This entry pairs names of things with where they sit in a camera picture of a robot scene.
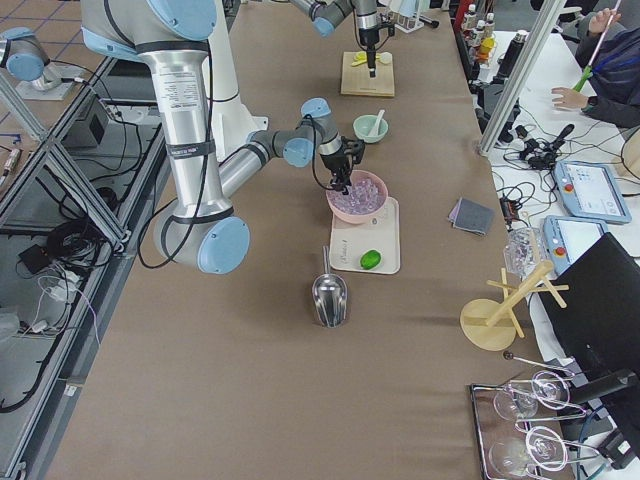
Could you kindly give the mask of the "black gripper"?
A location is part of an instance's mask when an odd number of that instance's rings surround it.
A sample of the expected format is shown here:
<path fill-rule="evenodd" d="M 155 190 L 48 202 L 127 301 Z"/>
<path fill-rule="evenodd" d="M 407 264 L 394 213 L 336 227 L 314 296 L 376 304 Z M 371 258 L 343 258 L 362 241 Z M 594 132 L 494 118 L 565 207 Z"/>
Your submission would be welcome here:
<path fill-rule="evenodd" d="M 360 28 L 359 29 L 359 44 L 366 50 L 367 67 L 370 71 L 370 78 L 376 77 L 376 45 L 380 41 L 379 29 L 373 28 Z"/>
<path fill-rule="evenodd" d="M 359 165 L 365 152 L 363 140 L 341 139 L 337 147 L 329 144 L 322 145 L 320 157 L 324 166 L 331 172 L 330 188 L 348 195 L 351 183 L 351 173 Z"/>

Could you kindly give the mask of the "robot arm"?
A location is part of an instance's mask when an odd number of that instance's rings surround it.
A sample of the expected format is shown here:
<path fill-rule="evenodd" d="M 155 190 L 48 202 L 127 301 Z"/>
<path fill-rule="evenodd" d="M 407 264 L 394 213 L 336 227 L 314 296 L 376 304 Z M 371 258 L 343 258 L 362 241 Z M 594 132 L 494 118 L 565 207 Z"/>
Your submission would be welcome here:
<path fill-rule="evenodd" d="M 145 64 L 151 73 L 177 198 L 154 227 L 154 243 L 167 262 L 210 274 L 237 268 L 250 230 L 230 200 L 271 159 L 304 167 L 320 158 L 331 173 L 328 189 L 346 193 L 365 150 L 340 134 L 323 98 L 307 100 L 292 130 L 261 130 L 218 161 L 212 129 L 212 81 L 219 72 L 210 36 L 226 30 L 212 1 L 84 1 L 86 46 L 104 56 Z"/>
<path fill-rule="evenodd" d="M 369 77 L 376 77 L 376 55 L 383 45 L 380 32 L 395 35 L 395 24 L 378 11 L 376 0 L 326 1 L 292 0 L 291 3 L 311 20 L 322 37 L 331 35 L 350 15 L 353 16 L 356 40 L 366 54 Z"/>

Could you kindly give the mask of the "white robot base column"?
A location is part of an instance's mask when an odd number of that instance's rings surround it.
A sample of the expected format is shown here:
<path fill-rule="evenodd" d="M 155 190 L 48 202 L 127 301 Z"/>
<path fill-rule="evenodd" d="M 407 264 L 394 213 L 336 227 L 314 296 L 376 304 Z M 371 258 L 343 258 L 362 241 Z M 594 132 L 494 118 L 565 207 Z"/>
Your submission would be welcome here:
<path fill-rule="evenodd" d="M 248 136 L 266 130 L 269 120 L 254 116 L 243 103 L 237 82 L 223 2 L 215 0 L 217 21 L 208 42 L 212 70 L 203 62 L 203 78 L 208 99 L 213 100 L 211 128 L 219 163 L 247 142 Z"/>

